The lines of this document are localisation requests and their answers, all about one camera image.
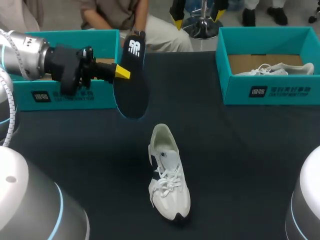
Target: white robot body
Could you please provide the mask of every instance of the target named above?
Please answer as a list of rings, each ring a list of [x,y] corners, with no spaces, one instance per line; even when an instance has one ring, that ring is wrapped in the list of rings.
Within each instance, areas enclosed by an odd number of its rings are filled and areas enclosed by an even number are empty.
[[[86,212],[60,187],[0,146],[0,239],[89,240]]]
[[[320,239],[320,146],[305,160],[285,219],[288,240]]]

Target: black table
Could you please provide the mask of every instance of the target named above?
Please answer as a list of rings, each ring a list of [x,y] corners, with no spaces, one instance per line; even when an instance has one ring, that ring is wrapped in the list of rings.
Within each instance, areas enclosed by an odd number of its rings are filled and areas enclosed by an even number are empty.
[[[301,166],[320,145],[320,108],[225,106],[214,52],[150,53],[145,71],[143,119],[115,109],[22,112],[11,147],[85,208],[90,240],[285,240]],[[158,123],[180,149],[191,194],[184,228],[149,200],[148,144]]]

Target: shoe tongue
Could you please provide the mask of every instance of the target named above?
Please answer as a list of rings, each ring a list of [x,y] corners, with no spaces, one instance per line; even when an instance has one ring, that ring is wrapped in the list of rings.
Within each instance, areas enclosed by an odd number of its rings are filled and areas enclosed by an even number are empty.
[[[159,152],[160,161],[165,170],[175,171],[179,164],[179,154],[174,150],[163,150]]]

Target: teal shoe box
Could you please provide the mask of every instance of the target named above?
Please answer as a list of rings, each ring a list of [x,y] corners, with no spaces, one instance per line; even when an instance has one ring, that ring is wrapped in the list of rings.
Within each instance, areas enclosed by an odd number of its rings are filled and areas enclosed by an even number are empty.
[[[64,44],[81,49],[93,48],[97,59],[112,59],[119,63],[122,56],[120,34],[118,30],[73,30],[29,32],[28,35],[48,40],[51,47]],[[81,88],[76,96],[60,94],[60,83],[52,80],[26,81],[20,76],[11,76],[14,97],[20,111],[48,111],[75,109],[113,109],[116,102],[113,86],[104,80],[92,80],[89,90]]]
[[[254,59],[272,56],[274,64],[280,63],[276,56],[293,65],[299,58],[301,64],[313,63],[314,74],[237,76],[230,62],[237,55],[247,58],[233,61],[235,67],[245,59],[258,68],[261,62]],[[215,57],[226,105],[320,105],[320,42],[312,27],[221,27]]]

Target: black insole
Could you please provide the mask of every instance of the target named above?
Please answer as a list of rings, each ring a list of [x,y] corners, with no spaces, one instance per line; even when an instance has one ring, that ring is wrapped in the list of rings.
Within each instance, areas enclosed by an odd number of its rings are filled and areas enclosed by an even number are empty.
[[[118,110],[126,118],[141,118],[149,104],[149,88],[144,77],[146,43],[139,36],[129,36],[123,46],[120,66],[130,71],[130,79],[116,78],[113,93]]]

